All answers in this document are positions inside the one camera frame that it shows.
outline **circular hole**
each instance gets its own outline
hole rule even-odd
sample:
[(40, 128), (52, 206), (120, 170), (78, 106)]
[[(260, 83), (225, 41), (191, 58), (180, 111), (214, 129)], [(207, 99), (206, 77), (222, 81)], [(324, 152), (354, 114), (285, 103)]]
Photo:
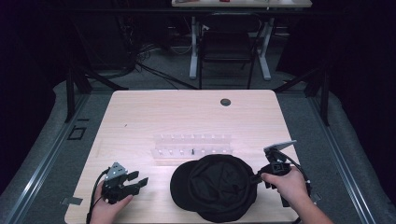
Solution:
[(222, 104), (222, 105), (224, 105), (224, 106), (228, 106), (228, 105), (230, 105), (231, 104), (231, 101), (229, 100), (229, 99), (221, 99), (220, 100), (220, 103)]

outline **black hat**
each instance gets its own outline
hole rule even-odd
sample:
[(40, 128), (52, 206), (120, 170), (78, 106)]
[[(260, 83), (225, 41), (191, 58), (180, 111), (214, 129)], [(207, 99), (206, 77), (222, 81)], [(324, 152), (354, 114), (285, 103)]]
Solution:
[(250, 181), (253, 175), (239, 158), (208, 155), (177, 167), (170, 185), (172, 199), (208, 221), (236, 221), (256, 201), (257, 182)]

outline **cable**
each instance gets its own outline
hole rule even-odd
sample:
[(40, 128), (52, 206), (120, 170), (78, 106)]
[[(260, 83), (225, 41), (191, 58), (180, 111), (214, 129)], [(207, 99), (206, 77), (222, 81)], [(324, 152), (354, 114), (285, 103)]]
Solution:
[[(93, 54), (93, 56), (94, 56), (96, 59), (98, 59), (105, 67), (107, 67), (107, 68), (109, 68), (109, 69), (114, 69), (114, 68), (115, 68), (114, 66), (112, 66), (112, 65), (108, 64), (107, 62), (105, 62), (105, 60), (103, 60), (102, 57), (100, 57), (100, 56), (97, 54), (96, 50), (93, 49), (93, 47), (91, 46), (91, 44), (88, 42), (88, 40), (85, 38), (85, 36), (79, 31), (79, 29), (77, 29), (77, 27), (76, 27), (76, 30), (78, 31), (78, 34), (79, 34), (79, 36), (80, 36), (80, 39), (84, 42), (85, 46), (87, 46), (87, 48), (90, 50), (90, 52)], [(109, 77), (107, 77), (107, 78), (123, 77), (123, 76), (127, 75), (127, 74), (131, 71), (132, 68), (128, 66), (128, 67), (125, 68), (125, 69), (120, 69), (120, 68), (116, 68), (116, 69), (120, 70), (120, 72), (117, 73), (116, 75), (111, 75), (111, 76), (109, 76)]]
[[(186, 22), (186, 25), (187, 25), (190, 33), (191, 33), (191, 29), (190, 29), (189, 23), (187, 22), (185, 17), (183, 17), (183, 19), (184, 19), (184, 22)], [(192, 43), (190, 44), (189, 48), (187, 50), (183, 51), (183, 52), (177, 52), (174, 48), (176, 48), (176, 47), (171, 46), (171, 48), (170, 48), (174, 53), (179, 54), (179, 55), (185, 54), (185, 53), (189, 52), (190, 49), (192, 48)]]
[(196, 87), (194, 87), (194, 86), (192, 86), (192, 85), (190, 85), (190, 84), (188, 84), (188, 83), (186, 83), (186, 82), (180, 81), (180, 80), (178, 80), (177, 78), (172, 77), (172, 76), (170, 76), (170, 75), (168, 75), (168, 74), (165, 74), (164, 72), (160, 72), (160, 71), (155, 70), (155, 69), (153, 69), (153, 68), (147, 67), (146, 65), (144, 65), (144, 64), (142, 64), (142, 63), (140, 63), (140, 62), (136, 62), (136, 64), (139, 65), (142, 69), (144, 69), (144, 70), (150, 72), (151, 74), (165, 79), (165, 81), (170, 80), (170, 81), (176, 82), (176, 83), (178, 83), (178, 84), (181, 84), (181, 85), (183, 85), (183, 86), (185, 86), (185, 87), (188, 87), (188, 88), (190, 88), (190, 89), (198, 90), (198, 88), (196, 88)]
[(100, 179), (102, 178), (102, 176), (103, 175), (106, 175), (107, 174), (107, 172), (110, 170), (110, 167), (108, 167), (106, 170), (104, 170), (100, 175), (99, 175), (99, 177), (96, 179), (96, 182), (95, 182), (95, 185), (93, 186), (93, 191), (92, 191), (92, 195), (91, 195), (91, 203), (90, 203), (90, 211), (89, 211), (89, 213), (87, 214), (87, 224), (89, 224), (90, 222), (91, 222), (91, 217), (92, 217), (92, 209), (93, 209), (93, 207), (99, 202), (99, 200), (101, 200), (102, 199), (102, 197), (100, 197), (97, 201), (96, 201), (96, 203), (93, 203), (94, 202), (94, 200), (95, 200), (95, 192), (96, 192), (96, 188), (97, 188), (97, 186), (98, 186), (98, 183), (99, 183), (99, 181), (100, 181)]
[(143, 46), (136, 55), (136, 61), (143, 62), (151, 56), (151, 51), (156, 49), (154, 44)]
[[(311, 181), (309, 180), (308, 176), (305, 174), (305, 172), (304, 172), (303, 168), (301, 167), (301, 165), (298, 164), (297, 162), (295, 162), (292, 158), (290, 158), (288, 155), (286, 155), (286, 154), (283, 153), (283, 152), (280, 152), (280, 151), (278, 151), (278, 150), (274, 150), (273, 152), (275, 152), (275, 153), (277, 153), (277, 154), (279, 154), (279, 155), (285, 157), (286, 159), (288, 159), (288, 160), (300, 171), (300, 173), (301, 173), (301, 174), (303, 175), (303, 177), (304, 177), (305, 186), (306, 186), (306, 191), (307, 191), (307, 193), (308, 193), (308, 196), (310, 197), (310, 196), (311, 196), (311, 185), (310, 185), (310, 184), (311, 184)], [(297, 219), (294, 220), (293, 222), (291, 222), (291, 224), (298, 224), (298, 223), (300, 223), (300, 222), (301, 222), (300, 217), (297, 217)]]

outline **white table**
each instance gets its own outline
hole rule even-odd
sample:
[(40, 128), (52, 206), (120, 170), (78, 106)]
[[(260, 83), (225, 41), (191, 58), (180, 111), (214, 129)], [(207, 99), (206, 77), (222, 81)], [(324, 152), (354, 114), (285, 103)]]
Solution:
[[(176, 0), (172, 0), (173, 7), (259, 7), (263, 10), (277, 7), (289, 7), (289, 8), (304, 8), (311, 7), (312, 3), (310, 0), (230, 0), (230, 2), (220, 2), (219, 0), (198, 0), (193, 2), (176, 3)], [(265, 23), (262, 36), (264, 38), (262, 48), (259, 49), (259, 61), (262, 68), (262, 75), (264, 80), (271, 80), (268, 63), (265, 60), (265, 53), (268, 48), (268, 42), (271, 37), (273, 30), (274, 19), (269, 20)], [(198, 54), (196, 48), (196, 36), (197, 35), (197, 24), (194, 17), (191, 22), (191, 65), (190, 65), (190, 78), (196, 79), (196, 72), (198, 67)]]
[[(229, 99), (224, 106), (221, 99)], [(263, 148), (290, 140), (288, 128), (272, 91), (116, 91), (92, 145), (67, 223), (85, 223), (94, 182), (114, 161), (148, 184), (118, 216), (117, 223), (206, 223), (198, 214), (177, 207), (170, 195), (170, 179), (183, 162), (194, 159), (155, 159), (157, 134), (228, 134), (233, 156), (254, 172), (268, 164)], [(298, 161), (294, 147), (282, 152)], [(258, 186), (256, 202), (237, 222), (293, 221), (296, 213), (283, 208), (275, 189)]]

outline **hand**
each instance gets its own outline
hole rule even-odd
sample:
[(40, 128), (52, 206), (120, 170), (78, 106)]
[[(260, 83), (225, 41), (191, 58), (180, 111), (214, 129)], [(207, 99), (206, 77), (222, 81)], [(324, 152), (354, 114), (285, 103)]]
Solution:
[(262, 180), (275, 185), (277, 191), (289, 202), (291, 208), (294, 208), (296, 202), (309, 199), (304, 177), (295, 166), (291, 166), (290, 172), (282, 176), (262, 173)]
[(107, 203), (101, 195), (103, 183), (104, 181), (102, 180), (96, 188), (94, 202), (96, 203), (97, 201), (97, 203), (92, 209), (91, 224), (113, 223), (119, 211), (122, 210), (122, 208), (124, 208), (133, 198), (132, 195), (128, 195), (126, 198), (114, 204)]

